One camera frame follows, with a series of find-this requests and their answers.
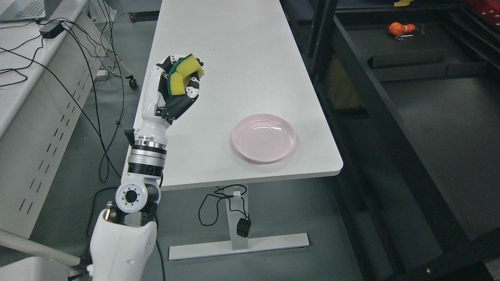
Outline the white robot forearm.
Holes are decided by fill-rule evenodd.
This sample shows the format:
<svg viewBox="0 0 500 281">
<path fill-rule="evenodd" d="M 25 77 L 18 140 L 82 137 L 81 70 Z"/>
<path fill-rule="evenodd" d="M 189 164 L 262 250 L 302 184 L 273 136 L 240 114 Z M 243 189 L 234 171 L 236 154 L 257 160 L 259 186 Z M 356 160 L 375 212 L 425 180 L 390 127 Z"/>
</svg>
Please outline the white robot forearm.
<svg viewBox="0 0 500 281">
<path fill-rule="evenodd" d="M 102 210 L 91 237 L 93 281 L 139 281 L 157 239 L 154 221 L 161 199 L 158 180 L 166 160 L 165 135 L 137 135 L 130 144 L 127 177 Z"/>
</svg>

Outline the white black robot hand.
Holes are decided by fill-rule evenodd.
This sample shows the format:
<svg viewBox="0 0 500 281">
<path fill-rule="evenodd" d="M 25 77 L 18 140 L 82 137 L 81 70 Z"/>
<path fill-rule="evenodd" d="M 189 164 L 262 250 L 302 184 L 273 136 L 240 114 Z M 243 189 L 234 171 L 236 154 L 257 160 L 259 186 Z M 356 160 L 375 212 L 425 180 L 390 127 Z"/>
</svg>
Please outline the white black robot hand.
<svg viewBox="0 0 500 281">
<path fill-rule="evenodd" d="M 190 98 L 184 94 L 171 97 L 168 94 L 168 74 L 173 65 L 186 56 L 170 55 L 152 66 L 143 95 L 141 112 L 143 123 L 132 134 L 130 145 L 144 145 L 144 142 L 154 142 L 158 146 L 166 145 L 166 130 L 198 99 L 198 96 Z"/>
</svg>

